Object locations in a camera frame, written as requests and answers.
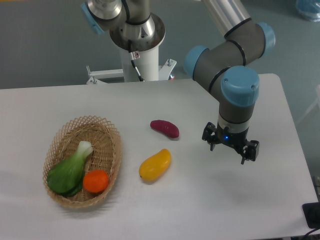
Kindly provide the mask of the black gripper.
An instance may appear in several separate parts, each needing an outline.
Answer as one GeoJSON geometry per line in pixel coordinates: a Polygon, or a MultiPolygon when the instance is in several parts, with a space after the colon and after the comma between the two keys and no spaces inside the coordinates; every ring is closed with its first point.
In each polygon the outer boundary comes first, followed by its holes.
{"type": "Polygon", "coordinates": [[[237,153],[242,152],[241,164],[245,161],[255,162],[260,149],[260,142],[257,140],[247,141],[248,129],[242,132],[232,133],[229,128],[222,128],[219,124],[216,126],[208,122],[203,130],[201,139],[210,145],[210,151],[213,151],[217,144],[223,144],[233,148],[237,153]]]}

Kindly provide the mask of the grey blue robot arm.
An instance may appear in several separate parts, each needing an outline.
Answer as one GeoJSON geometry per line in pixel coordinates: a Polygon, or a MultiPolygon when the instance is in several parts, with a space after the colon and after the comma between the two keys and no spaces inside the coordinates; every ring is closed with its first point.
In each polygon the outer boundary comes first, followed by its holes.
{"type": "MultiPolygon", "coordinates": [[[[243,161],[255,161],[260,143],[248,140],[247,133],[260,78],[248,64],[273,49],[275,33],[268,24],[253,22],[239,0],[203,4],[225,41],[213,49],[195,46],[184,59],[186,73],[219,103],[217,124],[208,123],[202,139],[212,148],[234,149],[243,161]]],[[[166,30],[148,0],[86,0],[81,9],[95,33],[109,32],[120,50],[126,82],[160,79],[159,46],[166,30]]]]}

